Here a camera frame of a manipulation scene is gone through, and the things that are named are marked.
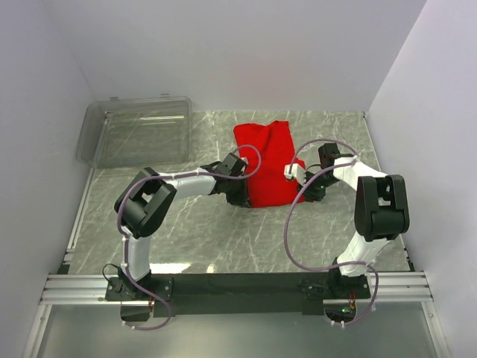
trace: marble tabletop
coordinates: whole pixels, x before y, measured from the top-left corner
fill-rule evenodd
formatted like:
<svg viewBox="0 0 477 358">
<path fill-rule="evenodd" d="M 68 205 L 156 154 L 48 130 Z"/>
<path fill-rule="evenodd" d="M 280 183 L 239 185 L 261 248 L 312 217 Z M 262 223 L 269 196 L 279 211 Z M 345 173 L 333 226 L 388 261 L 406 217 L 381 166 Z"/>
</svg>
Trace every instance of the marble tabletop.
<svg viewBox="0 0 477 358">
<path fill-rule="evenodd" d="M 255 122 L 289 121 L 295 147 L 318 138 L 343 140 L 367 165 L 378 169 L 376 153 L 363 114 L 358 112 L 220 111 L 196 112 L 192 118 L 192 159 L 187 163 L 153 166 L 158 172 L 181 172 L 222 160 L 236 147 L 233 127 Z M 318 146 L 303 149 L 307 165 L 318 163 Z M 83 218 L 77 230 L 70 274 L 99 274 L 105 263 L 121 262 L 121 236 L 113 204 L 138 172 L 137 168 L 96 169 Z M 321 202 L 297 205 L 289 243 L 307 266 L 329 265 L 355 232 L 355 193 L 337 183 Z M 299 271 L 283 248 L 283 225 L 289 206 L 247 209 L 226 203 L 224 195 L 174 202 L 151 242 L 154 271 L 164 272 L 287 272 Z M 408 271 L 402 240 L 379 254 L 380 271 Z"/>
</svg>

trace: clear plastic bin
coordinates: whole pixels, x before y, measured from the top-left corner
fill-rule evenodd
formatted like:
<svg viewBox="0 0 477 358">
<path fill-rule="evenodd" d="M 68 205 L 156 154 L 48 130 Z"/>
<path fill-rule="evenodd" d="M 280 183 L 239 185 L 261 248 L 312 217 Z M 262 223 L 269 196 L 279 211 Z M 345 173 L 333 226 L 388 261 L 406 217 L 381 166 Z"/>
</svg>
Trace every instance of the clear plastic bin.
<svg viewBox="0 0 477 358">
<path fill-rule="evenodd" d="M 191 121 L 187 97 L 95 102 L 86 110 L 76 157 L 95 168 L 187 162 Z"/>
</svg>

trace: red fabric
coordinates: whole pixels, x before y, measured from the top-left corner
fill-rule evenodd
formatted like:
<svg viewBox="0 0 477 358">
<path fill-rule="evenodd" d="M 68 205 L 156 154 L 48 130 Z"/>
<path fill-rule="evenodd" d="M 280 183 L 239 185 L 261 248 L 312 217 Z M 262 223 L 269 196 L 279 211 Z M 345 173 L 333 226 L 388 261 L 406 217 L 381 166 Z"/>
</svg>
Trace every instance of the red fabric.
<svg viewBox="0 0 477 358">
<path fill-rule="evenodd" d="M 293 159 L 295 149 L 288 122 L 275 121 L 269 125 L 247 123 L 233 128 L 237 145 L 254 145 L 262 155 L 262 166 L 247 179 L 252 207 L 274 207 L 290 204 L 297 196 L 297 182 L 288 181 L 283 174 L 285 166 Z M 251 148 L 240 150 L 240 156 L 248 159 L 246 174 L 258 164 L 256 153 Z M 303 168 L 305 163 L 297 160 Z"/>
</svg>

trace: folded red cloth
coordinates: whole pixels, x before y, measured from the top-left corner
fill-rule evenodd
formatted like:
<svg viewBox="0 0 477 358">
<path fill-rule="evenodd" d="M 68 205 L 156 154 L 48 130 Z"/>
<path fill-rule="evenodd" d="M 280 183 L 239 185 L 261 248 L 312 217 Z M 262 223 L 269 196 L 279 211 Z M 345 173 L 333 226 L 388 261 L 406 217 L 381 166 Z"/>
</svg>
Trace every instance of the folded red cloth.
<svg viewBox="0 0 477 358">
<path fill-rule="evenodd" d="M 297 182 L 288 181 L 283 174 L 285 166 L 293 159 L 295 149 L 288 122 L 275 121 L 269 125 L 247 123 L 233 128 L 237 145 L 254 145 L 262 155 L 262 166 L 247 179 L 252 207 L 274 207 L 290 204 L 297 196 Z M 240 149 L 240 156 L 248 159 L 246 174 L 258 164 L 253 149 Z M 297 160 L 303 168 L 305 163 Z"/>
</svg>

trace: white wall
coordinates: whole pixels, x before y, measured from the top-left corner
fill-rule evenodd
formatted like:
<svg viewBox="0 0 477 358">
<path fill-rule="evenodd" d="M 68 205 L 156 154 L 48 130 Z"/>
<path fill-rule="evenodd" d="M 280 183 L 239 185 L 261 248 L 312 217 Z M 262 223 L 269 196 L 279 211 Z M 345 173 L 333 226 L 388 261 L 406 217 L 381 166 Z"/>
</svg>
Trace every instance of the white wall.
<svg viewBox="0 0 477 358">
<path fill-rule="evenodd" d="M 380 163 L 405 176 L 406 237 L 455 357 L 477 351 L 477 2 L 428 0 L 369 112 Z"/>
<path fill-rule="evenodd" d="M 43 0 L 99 99 L 368 110 L 425 0 Z"/>
<path fill-rule="evenodd" d="M 61 263 L 87 167 L 75 149 L 84 77 L 43 4 L 0 3 L 0 356 L 20 357 Z"/>
</svg>

